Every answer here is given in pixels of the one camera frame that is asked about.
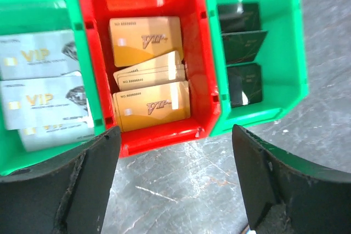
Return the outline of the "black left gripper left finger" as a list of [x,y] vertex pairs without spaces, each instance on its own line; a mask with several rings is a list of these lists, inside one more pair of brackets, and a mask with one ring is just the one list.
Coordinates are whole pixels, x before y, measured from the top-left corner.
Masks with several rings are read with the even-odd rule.
[[2,176],[1,233],[101,233],[120,147],[120,129],[112,127]]

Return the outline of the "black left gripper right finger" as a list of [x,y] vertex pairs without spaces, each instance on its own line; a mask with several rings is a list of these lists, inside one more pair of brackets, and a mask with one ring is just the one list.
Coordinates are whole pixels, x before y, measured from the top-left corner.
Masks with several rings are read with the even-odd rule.
[[256,233],[350,233],[350,173],[316,164],[234,125],[248,225]]

